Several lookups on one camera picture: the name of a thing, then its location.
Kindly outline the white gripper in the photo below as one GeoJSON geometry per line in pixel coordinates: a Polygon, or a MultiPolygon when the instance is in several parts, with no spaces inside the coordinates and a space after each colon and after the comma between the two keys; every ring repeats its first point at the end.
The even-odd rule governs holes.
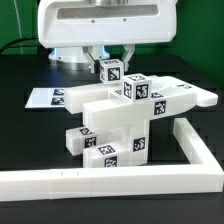
{"type": "Polygon", "coordinates": [[[83,47],[95,72],[93,47],[124,45],[124,70],[134,44],[169,42],[176,35],[177,0],[128,0],[125,5],[94,6],[90,0],[41,0],[38,37],[46,48],[83,47]]]}

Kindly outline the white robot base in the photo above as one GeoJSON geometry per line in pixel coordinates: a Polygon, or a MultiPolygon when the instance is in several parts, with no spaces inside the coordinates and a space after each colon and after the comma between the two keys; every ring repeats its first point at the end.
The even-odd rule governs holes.
{"type": "MultiPolygon", "coordinates": [[[[110,54],[104,46],[95,46],[92,51],[95,60],[108,59],[110,54]]],[[[90,63],[81,47],[54,48],[48,56],[51,66],[62,69],[84,71],[90,69],[90,63]]]]}

